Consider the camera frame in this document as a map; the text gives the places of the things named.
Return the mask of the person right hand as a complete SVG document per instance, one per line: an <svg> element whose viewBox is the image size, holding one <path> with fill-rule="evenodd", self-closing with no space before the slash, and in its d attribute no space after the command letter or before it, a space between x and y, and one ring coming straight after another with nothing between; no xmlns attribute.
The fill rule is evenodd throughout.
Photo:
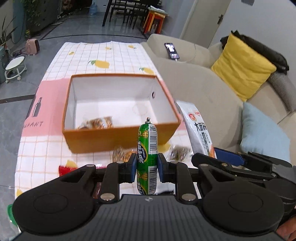
<svg viewBox="0 0 296 241"><path fill-rule="evenodd" d="M291 217L288 221L282 224L276 233L287 241L296 239L296 217Z"/></svg>

